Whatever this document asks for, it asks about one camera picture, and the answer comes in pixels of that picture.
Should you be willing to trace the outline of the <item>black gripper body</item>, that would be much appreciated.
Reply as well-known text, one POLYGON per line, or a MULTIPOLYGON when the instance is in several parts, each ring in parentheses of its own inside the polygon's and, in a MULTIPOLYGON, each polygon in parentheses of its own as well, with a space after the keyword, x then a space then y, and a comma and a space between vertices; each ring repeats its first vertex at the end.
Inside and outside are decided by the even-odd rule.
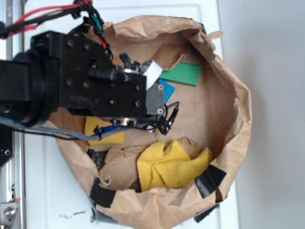
POLYGON ((32 37, 31 50, 55 84, 54 108, 109 118, 114 125, 157 126, 164 106, 162 86, 156 83, 147 90, 144 75, 114 65, 97 42, 48 31, 32 37))

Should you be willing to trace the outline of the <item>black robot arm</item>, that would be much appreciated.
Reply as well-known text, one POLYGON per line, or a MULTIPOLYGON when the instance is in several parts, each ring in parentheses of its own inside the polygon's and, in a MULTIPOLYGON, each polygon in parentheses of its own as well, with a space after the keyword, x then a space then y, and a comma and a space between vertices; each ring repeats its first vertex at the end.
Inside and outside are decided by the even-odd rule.
POLYGON ((116 125, 155 125, 163 107, 161 84, 147 87, 144 75, 115 66, 84 37, 41 33, 27 52, 0 63, 0 115, 28 127, 43 124, 58 108, 116 125))

